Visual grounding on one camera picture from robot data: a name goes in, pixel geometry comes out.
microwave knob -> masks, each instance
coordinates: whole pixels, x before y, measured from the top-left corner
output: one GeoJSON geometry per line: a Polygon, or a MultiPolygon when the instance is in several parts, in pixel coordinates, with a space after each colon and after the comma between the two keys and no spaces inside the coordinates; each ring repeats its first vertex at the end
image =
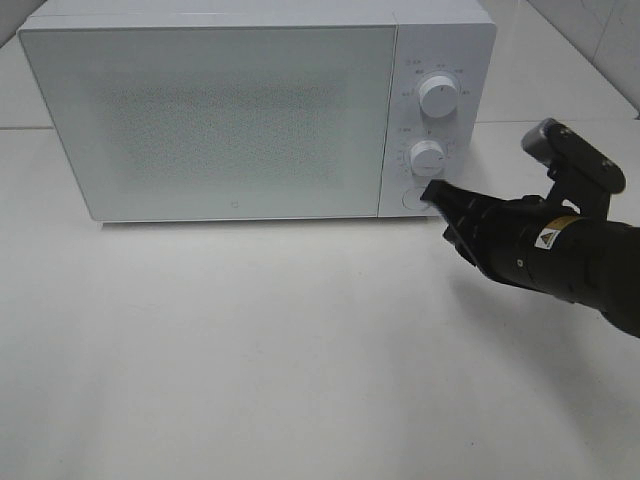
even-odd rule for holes
{"type": "Polygon", "coordinates": [[[458,106],[460,85],[452,75],[442,72],[427,77],[418,89],[420,107],[431,118],[449,115],[458,106]]]}
{"type": "Polygon", "coordinates": [[[445,153],[440,143],[422,140],[409,150],[411,170],[418,177],[433,177],[444,168],[445,153]]]}

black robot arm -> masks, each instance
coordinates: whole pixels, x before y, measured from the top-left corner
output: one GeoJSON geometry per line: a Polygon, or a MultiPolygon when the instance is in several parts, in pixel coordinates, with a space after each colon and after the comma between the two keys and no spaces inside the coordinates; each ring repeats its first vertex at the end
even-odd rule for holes
{"type": "Polygon", "coordinates": [[[553,119],[522,147],[554,181],[547,198],[502,200],[433,180],[422,200],[449,224],[445,239],[490,279],[596,308],[640,338],[640,229],[607,220],[622,170],[553,119]]]}

microwave control panel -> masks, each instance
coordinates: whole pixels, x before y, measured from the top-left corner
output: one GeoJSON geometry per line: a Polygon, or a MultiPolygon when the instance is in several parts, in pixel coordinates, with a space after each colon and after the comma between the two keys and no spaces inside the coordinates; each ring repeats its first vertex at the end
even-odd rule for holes
{"type": "Polygon", "coordinates": [[[398,26],[378,216],[437,215],[420,196],[462,167],[494,39],[491,23],[398,26]]]}

yellow warning sticker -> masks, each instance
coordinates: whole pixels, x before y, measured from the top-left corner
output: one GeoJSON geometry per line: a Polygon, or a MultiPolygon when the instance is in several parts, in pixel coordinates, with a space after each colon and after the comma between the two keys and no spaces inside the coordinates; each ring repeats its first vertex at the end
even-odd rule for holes
{"type": "Polygon", "coordinates": [[[551,250],[560,232],[582,217],[560,217],[549,222],[536,237],[535,246],[543,250],[551,250]]]}

microwave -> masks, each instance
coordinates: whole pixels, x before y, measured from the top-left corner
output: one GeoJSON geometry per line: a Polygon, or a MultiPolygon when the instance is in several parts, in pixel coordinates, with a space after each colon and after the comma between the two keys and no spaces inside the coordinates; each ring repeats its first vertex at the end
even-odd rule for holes
{"type": "Polygon", "coordinates": [[[475,0],[49,0],[19,38],[100,222],[410,217],[462,167],[475,0]]]}

